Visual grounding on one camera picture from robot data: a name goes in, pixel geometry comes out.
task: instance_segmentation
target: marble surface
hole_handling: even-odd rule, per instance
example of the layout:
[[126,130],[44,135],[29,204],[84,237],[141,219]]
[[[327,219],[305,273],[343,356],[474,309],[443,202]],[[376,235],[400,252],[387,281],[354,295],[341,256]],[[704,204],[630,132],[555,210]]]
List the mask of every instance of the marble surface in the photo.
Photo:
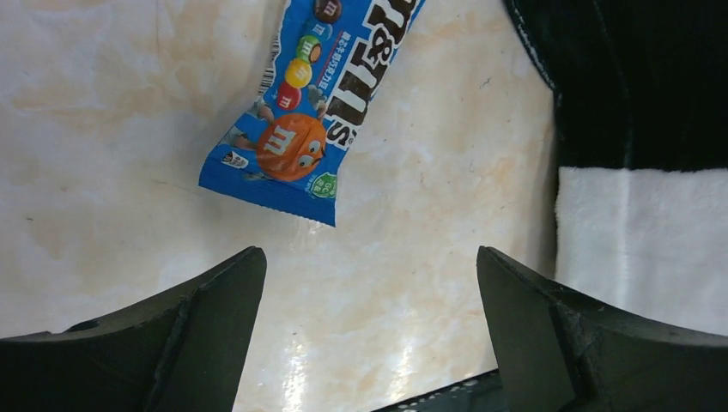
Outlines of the marble surface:
[[368,411],[495,367],[479,245],[553,265],[550,93],[496,0],[428,0],[338,228],[197,188],[284,0],[0,3],[0,336],[270,262],[235,410]]

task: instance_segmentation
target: barcode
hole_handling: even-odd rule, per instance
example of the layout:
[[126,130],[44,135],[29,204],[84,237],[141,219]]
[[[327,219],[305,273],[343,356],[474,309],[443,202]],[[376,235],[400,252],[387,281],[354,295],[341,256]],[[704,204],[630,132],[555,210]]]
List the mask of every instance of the barcode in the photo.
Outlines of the barcode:
[[276,34],[273,37],[273,46],[270,48],[270,65],[263,73],[263,80],[260,81],[260,87],[258,87],[258,96],[262,96],[273,85],[273,79],[276,78],[276,66],[274,62],[280,53],[281,37]]

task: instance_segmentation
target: green label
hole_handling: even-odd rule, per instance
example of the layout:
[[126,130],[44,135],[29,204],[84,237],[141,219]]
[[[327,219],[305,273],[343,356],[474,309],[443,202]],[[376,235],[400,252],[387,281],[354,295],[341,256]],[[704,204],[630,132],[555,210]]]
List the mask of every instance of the green label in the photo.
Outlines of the green label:
[[331,173],[324,173],[313,181],[311,193],[316,197],[333,199],[337,196],[337,176]]

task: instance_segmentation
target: orange m&m character's face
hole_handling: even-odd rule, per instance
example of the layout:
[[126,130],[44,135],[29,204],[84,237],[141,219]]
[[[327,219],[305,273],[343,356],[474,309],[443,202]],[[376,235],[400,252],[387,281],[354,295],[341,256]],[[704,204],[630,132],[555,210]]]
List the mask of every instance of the orange m&m character's face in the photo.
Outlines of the orange m&m character's face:
[[286,114],[268,126],[256,148],[258,165],[273,179],[292,182],[313,172],[324,157],[326,129],[316,118]]

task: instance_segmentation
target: snack bag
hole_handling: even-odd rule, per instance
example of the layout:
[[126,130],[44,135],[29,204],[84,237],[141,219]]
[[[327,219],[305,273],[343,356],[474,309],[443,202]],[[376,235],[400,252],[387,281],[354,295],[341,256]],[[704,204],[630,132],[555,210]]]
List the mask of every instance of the snack bag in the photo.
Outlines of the snack bag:
[[288,0],[258,99],[200,185],[335,226],[337,171],[425,0]]

